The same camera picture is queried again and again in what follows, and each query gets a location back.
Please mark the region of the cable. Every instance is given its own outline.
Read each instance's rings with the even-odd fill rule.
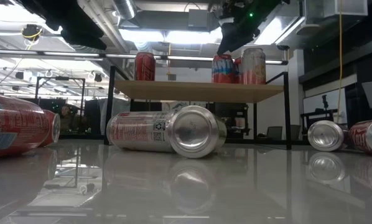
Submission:
[[[343,64],[342,64],[342,0],[340,0],[340,87],[338,89],[337,123],[340,120],[342,72],[343,72]]]
[[[35,40],[35,37],[32,38],[32,42],[30,44],[30,46],[27,46],[26,47],[26,50],[30,50],[30,48],[33,46],[33,43],[34,43],[34,40]],[[22,62],[23,58],[20,58],[19,62],[16,63],[15,67],[12,68],[11,72],[9,72],[9,74],[7,74],[1,81],[0,81],[0,84],[5,81],[5,79],[7,77],[9,77],[10,75],[12,75],[12,72],[17,68],[17,66],[19,66],[20,62]]]
[[[34,35],[31,35],[31,36],[25,36],[25,35],[23,35],[23,30],[24,29],[22,29],[22,36],[24,37],[24,38],[35,38],[35,37],[37,37],[38,35],[40,35],[41,34],[41,32],[42,32],[42,28],[39,30],[39,32],[38,33],[36,33],[36,34],[34,34]]]
[[[186,6],[185,6],[184,12],[186,12],[186,8],[187,8],[187,6],[188,6],[190,3],[194,4],[195,6],[198,7],[199,10],[201,10],[200,6],[198,6],[198,5],[195,4],[194,2],[188,2],[188,3],[186,4]]]

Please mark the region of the fluorescent light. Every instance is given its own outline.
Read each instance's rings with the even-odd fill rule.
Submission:
[[[269,25],[263,30],[258,39],[255,40],[254,44],[257,45],[271,45],[273,44],[283,33],[281,20],[275,17]]]
[[[91,53],[71,53],[71,52],[44,52],[45,55],[54,56],[74,56],[74,57],[99,57],[99,54]]]
[[[14,55],[37,55],[36,51],[32,50],[1,50],[0,54],[14,54]]]
[[[215,42],[215,39],[209,32],[170,31],[165,41],[174,44],[206,44]]]
[[[266,65],[281,65],[283,61],[266,60]]]
[[[125,54],[106,54],[108,58],[135,58],[136,55],[125,55]]]
[[[291,34],[292,31],[294,31],[297,27],[299,27],[299,25],[305,21],[305,17],[302,16],[301,18],[299,18],[299,20],[290,28],[288,29],[285,33],[283,33],[283,35],[281,35],[276,41],[275,41],[275,44],[280,44],[280,42],[282,42],[288,35]]]
[[[196,60],[196,61],[204,61],[204,62],[211,62],[213,58],[210,57],[186,57],[186,56],[168,56],[169,60]]]
[[[132,42],[162,42],[164,36],[160,31],[119,29],[124,40]]]

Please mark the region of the pipe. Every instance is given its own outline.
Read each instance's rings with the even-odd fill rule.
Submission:
[[[86,2],[90,2],[93,5],[93,7],[95,8],[97,14],[99,16],[101,16],[101,18],[104,20],[104,22],[106,23],[106,25],[108,26],[108,28],[111,30],[111,33],[114,34],[114,36],[116,37],[117,41],[123,46],[125,52],[129,52],[129,49],[127,47],[127,44],[126,44],[125,40],[123,39],[123,37],[119,33],[118,29],[117,28],[114,28],[114,26],[112,25],[111,20],[109,20],[107,18],[105,12],[103,12],[101,6],[96,2],[96,0],[86,0]]]
[[[87,3],[86,0],[78,0],[78,2],[81,3],[84,6],[84,8],[88,11],[88,13],[95,19],[95,21],[98,23],[100,28],[108,36],[108,38],[112,41],[112,43],[117,47],[118,50],[120,50],[121,52],[128,52],[129,51],[128,48],[126,47],[126,45],[122,45],[121,42],[112,35],[112,33],[103,24],[103,21],[99,18],[98,15],[96,15],[96,13],[92,9],[92,7],[89,5],[89,3]]]
[[[117,14],[121,19],[132,19],[137,13],[136,5],[133,0],[111,0]]]

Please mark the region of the yellow cable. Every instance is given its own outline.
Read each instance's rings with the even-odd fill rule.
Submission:
[[[343,65],[342,65],[342,0],[340,0],[340,87],[338,89],[337,123],[340,120],[342,71],[343,71]]]
[[[38,33],[36,33],[36,34],[34,34],[34,35],[31,35],[31,36],[25,36],[25,35],[23,35],[23,34],[22,34],[22,35],[23,35],[24,38],[33,38],[33,37],[37,37],[41,32],[42,32],[42,29],[39,30]]]

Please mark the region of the can lying on side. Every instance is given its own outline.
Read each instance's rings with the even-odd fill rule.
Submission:
[[[154,152],[177,152],[200,158],[221,147],[226,126],[201,106],[180,111],[127,112],[111,118],[109,141],[117,147]]]
[[[372,154],[372,120],[353,125],[349,132],[353,145],[368,154]]]
[[[60,135],[60,116],[49,110],[44,110],[44,113],[49,120],[49,133],[47,138],[39,147],[48,146],[52,143],[56,143],[59,140]]]
[[[48,118],[38,105],[0,95],[0,156],[36,148],[48,132]]]
[[[343,149],[347,145],[348,129],[333,121],[317,121],[308,130],[308,140],[320,151]]]

